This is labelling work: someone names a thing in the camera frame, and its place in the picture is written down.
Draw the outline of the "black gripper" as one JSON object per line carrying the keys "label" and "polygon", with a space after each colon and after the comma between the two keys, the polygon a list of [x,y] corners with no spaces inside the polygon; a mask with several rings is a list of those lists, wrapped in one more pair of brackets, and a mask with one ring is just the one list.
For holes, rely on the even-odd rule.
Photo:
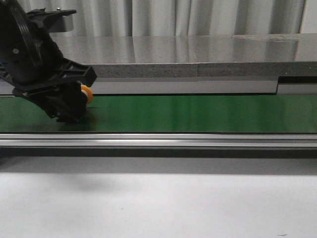
{"label": "black gripper", "polygon": [[78,122],[86,111],[85,87],[97,75],[91,66],[65,58],[51,38],[76,10],[25,12],[16,0],[0,2],[0,77],[58,122]]}

